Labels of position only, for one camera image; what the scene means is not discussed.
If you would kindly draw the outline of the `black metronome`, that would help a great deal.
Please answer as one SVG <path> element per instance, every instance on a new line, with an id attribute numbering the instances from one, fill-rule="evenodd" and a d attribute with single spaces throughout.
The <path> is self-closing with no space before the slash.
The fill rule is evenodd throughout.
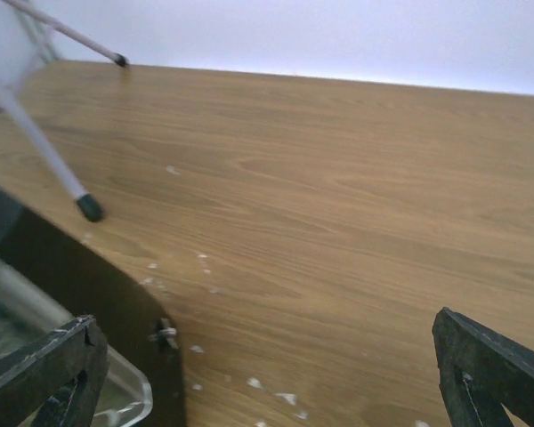
<path id="1" fill-rule="evenodd" d="M 109 345 L 144 373 L 144 426 L 188 423 L 180 333 L 134 279 L 0 189 L 0 260 L 73 315 L 91 314 Z"/>

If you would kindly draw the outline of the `clear plastic metronome cover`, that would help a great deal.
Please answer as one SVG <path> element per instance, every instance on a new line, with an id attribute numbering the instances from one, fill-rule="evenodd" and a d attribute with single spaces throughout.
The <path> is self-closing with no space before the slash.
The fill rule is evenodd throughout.
<path id="1" fill-rule="evenodd" d="M 69 311 L 0 260 L 0 359 L 71 319 Z M 149 380 L 113 348 L 108 362 L 92 425 L 134 426 L 153 408 Z"/>

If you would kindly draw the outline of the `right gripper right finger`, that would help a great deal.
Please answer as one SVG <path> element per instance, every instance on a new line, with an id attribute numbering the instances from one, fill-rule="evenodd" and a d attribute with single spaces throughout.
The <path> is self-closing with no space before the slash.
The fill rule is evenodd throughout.
<path id="1" fill-rule="evenodd" d="M 453 426 L 534 426 L 534 351 L 447 307 L 433 322 L 440 391 Z"/>

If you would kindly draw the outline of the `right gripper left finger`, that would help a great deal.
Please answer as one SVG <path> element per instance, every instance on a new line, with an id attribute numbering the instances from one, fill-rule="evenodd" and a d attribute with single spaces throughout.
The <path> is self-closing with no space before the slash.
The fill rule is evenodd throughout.
<path id="1" fill-rule="evenodd" d="M 0 358 L 0 426 L 89 426 L 108 368 L 95 317 L 71 319 Z"/>

